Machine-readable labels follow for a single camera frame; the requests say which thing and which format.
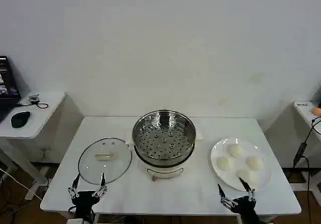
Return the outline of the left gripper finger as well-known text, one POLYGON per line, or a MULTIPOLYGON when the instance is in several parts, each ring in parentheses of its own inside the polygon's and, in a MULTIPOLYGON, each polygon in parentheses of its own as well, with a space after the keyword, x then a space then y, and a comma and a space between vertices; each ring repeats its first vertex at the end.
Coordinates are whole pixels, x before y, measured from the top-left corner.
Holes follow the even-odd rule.
POLYGON ((103 197, 106 192, 107 192, 107 184, 106 184, 105 175, 103 172, 101 175, 100 187, 96 191, 94 191, 92 196, 93 197, 103 197))
POLYGON ((68 187, 68 192, 72 199, 79 196, 77 191, 79 179, 80 179, 80 174, 78 174, 76 178, 73 180, 72 185, 68 187))

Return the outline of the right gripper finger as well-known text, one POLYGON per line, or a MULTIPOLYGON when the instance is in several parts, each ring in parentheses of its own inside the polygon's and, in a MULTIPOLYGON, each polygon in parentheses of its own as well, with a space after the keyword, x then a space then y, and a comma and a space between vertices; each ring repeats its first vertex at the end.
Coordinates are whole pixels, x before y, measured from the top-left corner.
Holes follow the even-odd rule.
POLYGON ((241 177, 239 177, 239 180, 242 183, 245 190, 248 192, 249 200, 255 200, 254 198, 255 189, 251 188, 250 185, 246 181, 244 181, 241 177))
POLYGON ((225 195, 225 192, 221 188, 220 184, 218 184, 218 189, 220 195, 220 202, 223 206, 225 206, 226 208, 234 208, 235 206, 237 206, 237 203, 235 201, 233 201, 225 195))

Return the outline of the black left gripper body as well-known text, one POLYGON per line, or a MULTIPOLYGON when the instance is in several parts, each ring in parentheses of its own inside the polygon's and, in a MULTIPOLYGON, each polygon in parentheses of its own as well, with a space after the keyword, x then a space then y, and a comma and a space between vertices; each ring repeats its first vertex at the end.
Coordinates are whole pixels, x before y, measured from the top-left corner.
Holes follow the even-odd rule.
POLYGON ((95 191, 79 191, 78 195, 72 197, 73 207, 75 207, 75 218, 84 221, 94 221, 95 213, 92 206, 97 204, 100 198, 95 191))

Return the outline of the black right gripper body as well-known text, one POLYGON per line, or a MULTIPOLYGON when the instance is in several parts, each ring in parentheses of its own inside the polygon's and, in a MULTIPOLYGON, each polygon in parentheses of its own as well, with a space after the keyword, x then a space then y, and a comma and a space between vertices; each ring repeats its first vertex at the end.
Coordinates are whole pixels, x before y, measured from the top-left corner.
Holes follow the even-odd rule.
POLYGON ((232 207, 232 212, 239 214, 242 220, 258 220, 258 215, 254 210, 256 205, 255 201, 249 201, 248 197, 239 197, 233 201, 236 202, 237 205, 232 207))

